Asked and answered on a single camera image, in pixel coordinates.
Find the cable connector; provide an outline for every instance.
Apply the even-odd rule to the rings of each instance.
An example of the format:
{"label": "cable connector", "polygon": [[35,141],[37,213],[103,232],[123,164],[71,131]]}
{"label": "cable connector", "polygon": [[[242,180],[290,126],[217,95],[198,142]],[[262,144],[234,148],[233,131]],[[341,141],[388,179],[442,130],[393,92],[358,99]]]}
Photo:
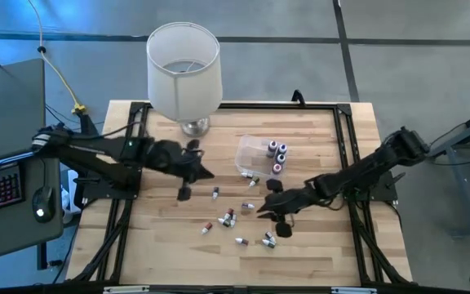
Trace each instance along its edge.
{"label": "cable connector", "polygon": [[80,114],[84,114],[86,112],[86,106],[85,105],[80,105],[79,103],[76,103],[73,106],[72,114],[76,114],[77,112],[79,112]]}

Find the yellow cable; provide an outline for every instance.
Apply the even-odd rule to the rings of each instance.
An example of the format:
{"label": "yellow cable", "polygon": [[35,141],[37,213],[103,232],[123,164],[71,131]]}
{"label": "yellow cable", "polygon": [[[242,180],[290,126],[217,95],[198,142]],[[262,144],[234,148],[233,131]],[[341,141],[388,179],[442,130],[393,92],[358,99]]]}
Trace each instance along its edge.
{"label": "yellow cable", "polygon": [[[44,46],[42,45],[42,23],[41,23],[41,18],[39,17],[39,13],[38,13],[38,10],[36,9],[36,7],[32,4],[32,1],[31,0],[28,0],[29,3],[30,3],[30,6],[33,8],[33,11],[36,13],[36,17],[38,18],[38,23],[39,23],[39,46],[40,47],[43,47]],[[74,106],[73,106],[73,109],[72,109],[72,113],[74,114],[76,110],[80,110],[82,112],[85,112],[86,110],[86,106],[85,105],[82,105],[81,103],[79,103],[78,99],[75,97],[75,95],[73,94],[73,91],[72,91],[72,88],[69,86],[69,84],[66,82],[66,80],[63,78],[63,75],[60,73],[59,70],[57,70],[57,68],[48,60],[48,58],[45,56],[45,53],[43,53],[42,51],[40,51],[41,53],[41,57],[44,61],[46,61],[48,63],[48,65],[50,65],[50,67],[52,67],[52,69],[55,71],[55,73],[59,76],[59,78],[61,79],[61,82],[63,82],[64,86],[67,88],[67,90],[69,91],[70,95],[72,96],[72,100],[73,100],[73,103],[74,103]]]}

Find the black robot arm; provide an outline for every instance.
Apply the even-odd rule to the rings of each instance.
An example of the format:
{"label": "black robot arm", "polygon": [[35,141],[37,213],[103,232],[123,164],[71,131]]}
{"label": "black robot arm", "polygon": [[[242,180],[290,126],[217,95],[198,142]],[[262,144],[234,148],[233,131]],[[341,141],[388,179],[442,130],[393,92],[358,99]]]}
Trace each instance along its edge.
{"label": "black robot arm", "polygon": [[[179,142],[148,137],[87,136],[61,125],[41,129],[32,142],[33,152],[42,157],[59,158],[67,166],[83,167],[102,176],[115,189],[138,186],[142,167],[183,179],[179,200],[188,200],[189,184],[214,175],[201,164],[203,151],[198,140],[183,148]],[[108,163],[95,155],[112,158]]]}
{"label": "black robot arm", "polygon": [[354,163],[352,166],[330,174],[322,174],[306,180],[302,189],[273,189],[265,198],[265,204],[258,212],[269,212],[261,218],[283,219],[290,213],[297,213],[311,205],[326,206],[338,194],[347,191],[362,191],[375,185],[380,176],[396,165],[413,166],[421,163],[429,152],[427,145],[415,131],[404,127],[396,131],[378,149]]}

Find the small bottle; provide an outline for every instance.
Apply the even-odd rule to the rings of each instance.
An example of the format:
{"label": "small bottle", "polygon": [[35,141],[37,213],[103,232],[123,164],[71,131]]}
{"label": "small bottle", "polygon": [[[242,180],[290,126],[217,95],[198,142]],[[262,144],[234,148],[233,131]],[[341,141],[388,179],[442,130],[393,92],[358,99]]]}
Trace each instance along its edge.
{"label": "small bottle", "polygon": [[275,248],[275,243],[271,242],[270,240],[262,239],[262,244],[266,247]]}
{"label": "small bottle", "polygon": [[225,226],[226,228],[229,228],[229,226],[231,225],[231,223],[229,222],[229,219],[217,219],[219,221],[220,224],[222,224],[223,226]]}
{"label": "small bottle", "polygon": [[233,209],[229,208],[229,209],[226,211],[226,214],[224,215],[224,219],[225,219],[225,220],[229,220],[230,218],[232,218],[232,215],[233,215]]}
{"label": "small bottle", "polygon": [[235,238],[235,242],[241,244],[241,245],[246,245],[248,246],[250,242],[244,238]]}
{"label": "small bottle", "polygon": [[286,154],[286,152],[287,152],[286,144],[281,144],[280,146],[278,146],[278,149],[277,149],[278,154]]}
{"label": "small bottle", "polygon": [[243,171],[241,173],[241,176],[244,176],[245,178],[251,179],[253,177],[253,172],[251,171]]}
{"label": "small bottle", "polygon": [[258,176],[254,176],[252,179],[251,179],[251,183],[250,183],[250,187],[253,187],[254,185],[257,185],[260,181],[260,178]]}
{"label": "small bottle", "polygon": [[233,213],[232,219],[229,221],[229,226],[234,227],[236,221],[237,221],[237,215]]}
{"label": "small bottle", "polygon": [[273,169],[272,169],[272,173],[273,173],[274,175],[278,175],[278,174],[280,174],[281,172],[282,172],[282,165],[280,165],[280,164],[278,164],[278,163],[274,164],[274,165],[273,165]]}
{"label": "small bottle", "polygon": [[219,187],[213,187],[213,194],[211,195],[213,200],[217,199],[219,197]]}
{"label": "small bottle", "polygon": [[202,228],[201,233],[202,233],[202,234],[208,233],[208,231],[211,229],[212,226],[213,226],[213,225],[212,225],[211,223],[207,223],[207,224],[204,226],[204,228]]}
{"label": "small bottle", "polygon": [[277,154],[277,156],[275,157],[275,163],[282,165],[284,164],[285,161],[286,161],[285,154]]}
{"label": "small bottle", "polygon": [[273,158],[276,152],[277,152],[277,142],[275,141],[269,142],[268,152],[266,153],[266,156],[269,158]]}
{"label": "small bottle", "polygon": [[275,240],[275,237],[273,237],[273,234],[271,234],[271,232],[266,232],[266,234],[264,234],[264,236],[266,236],[266,238],[267,238],[269,241],[273,242],[273,243],[276,243],[276,242],[277,242],[277,240]]}
{"label": "small bottle", "polygon": [[255,205],[251,203],[242,203],[242,208],[253,209],[255,208]]}

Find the white cable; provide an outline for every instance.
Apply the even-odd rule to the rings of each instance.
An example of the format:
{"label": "white cable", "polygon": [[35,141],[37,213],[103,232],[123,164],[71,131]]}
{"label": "white cable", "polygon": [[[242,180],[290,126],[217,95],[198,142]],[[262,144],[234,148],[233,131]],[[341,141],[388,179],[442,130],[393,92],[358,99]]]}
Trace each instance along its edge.
{"label": "white cable", "polygon": [[[39,13],[38,13],[38,10],[36,9],[36,7],[34,6],[34,4],[32,3],[32,0],[28,0],[29,3],[30,3],[30,6],[33,8],[33,11],[36,13],[36,17],[38,18],[38,24],[39,24],[39,46],[40,47],[43,47],[42,45],[42,23],[41,23],[41,18],[39,17]],[[66,89],[69,91],[70,95],[72,96],[72,100],[73,100],[73,103],[75,104],[75,108],[78,108],[81,104],[78,102],[78,99],[75,97],[75,95],[73,94],[73,91],[72,91],[72,88],[70,88],[69,84],[66,82],[66,80],[63,78],[63,75],[59,72],[59,70],[57,70],[57,68],[48,60],[48,58],[45,56],[45,54],[43,52],[41,52],[41,57],[43,58],[44,61],[46,61],[48,63],[48,65],[50,65],[50,67],[52,67],[52,69],[55,71],[55,73],[59,76],[59,78],[61,79],[61,82],[63,82],[64,86],[66,87]]]}

